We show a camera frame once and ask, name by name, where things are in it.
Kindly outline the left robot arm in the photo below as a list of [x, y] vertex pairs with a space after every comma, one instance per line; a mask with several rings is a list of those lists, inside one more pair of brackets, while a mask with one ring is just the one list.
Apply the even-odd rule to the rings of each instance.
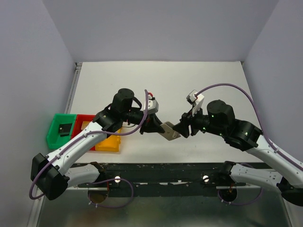
[[131, 135], [136, 131], [143, 133], [163, 133], [161, 122], [157, 118], [159, 104], [152, 93], [145, 92], [145, 103], [134, 96], [128, 88], [120, 89], [113, 101], [73, 139], [48, 155], [37, 154], [32, 159], [32, 185], [41, 190], [48, 200], [61, 196], [69, 187], [83, 183], [91, 183], [95, 187], [105, 181], [101, 166], [90, 163], [85, 166], [72, 167], [91, 147], [105, 139], [119, 135], [118, 130], [123, 123], [134, 124], [132, 131], [121, 133], [121, 136]]

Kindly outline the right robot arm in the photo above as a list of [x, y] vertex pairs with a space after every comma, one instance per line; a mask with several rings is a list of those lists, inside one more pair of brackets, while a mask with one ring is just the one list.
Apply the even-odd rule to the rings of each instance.
[[235, 118], [233, 108], [224, 101], [207, 105], [207, 114], [183, 113], [173, 130], [188, 138], [198, 131], [223, 138], [233, 148], [245, 151], [266, 163], [271, 170], [245, 167], [235, 162], [224, 162], [212, 181], [216, 186], [249, 183], [271, 189], [291, 204], [303, 205], [303, 165], [281, 149], [272, 148], [264, 132], [254, 124]]

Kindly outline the beige card holder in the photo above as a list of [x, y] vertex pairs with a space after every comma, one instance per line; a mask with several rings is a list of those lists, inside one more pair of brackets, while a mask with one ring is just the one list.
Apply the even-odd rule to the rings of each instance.
[[181, 135], [173, 130], [173, 124], [171, 122], [164, 122], [161, 125], [161, 128], [164, 130], [163, 133], [159, 133], [162, 137], [164, 137], [168, 141], [172, 141], [181, 137]]

